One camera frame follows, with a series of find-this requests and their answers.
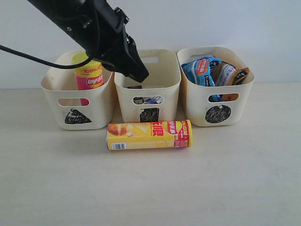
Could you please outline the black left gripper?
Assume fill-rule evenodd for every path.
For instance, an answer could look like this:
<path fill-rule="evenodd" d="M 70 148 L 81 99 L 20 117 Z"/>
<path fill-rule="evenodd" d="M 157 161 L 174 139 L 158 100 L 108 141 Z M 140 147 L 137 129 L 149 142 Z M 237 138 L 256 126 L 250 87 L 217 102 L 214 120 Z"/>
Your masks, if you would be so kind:
<path fill-rule="evenodd" d="M 125 12 L 119 7 L 112 8 L 105 0 L 87 0 L 83 6 L 92 13 L 93 20 L 98 21 L 96 42 L 99 46 L 94 60 L 109 71 L 143 82 L 149 72 L 139 57 L 134 40 L 126 32 L 129 18 Z"/>

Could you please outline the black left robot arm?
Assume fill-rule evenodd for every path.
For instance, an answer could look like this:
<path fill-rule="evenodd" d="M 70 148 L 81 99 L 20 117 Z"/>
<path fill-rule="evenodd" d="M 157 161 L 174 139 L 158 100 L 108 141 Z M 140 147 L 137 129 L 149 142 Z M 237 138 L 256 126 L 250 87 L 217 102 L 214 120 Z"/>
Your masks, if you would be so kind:
<path fill-rule="evenodd" d="M 149 72 L 127 34 L 128 16 L 105 0 L 32 0 L 30 2 L 111 72 L 143 82 Z"/>

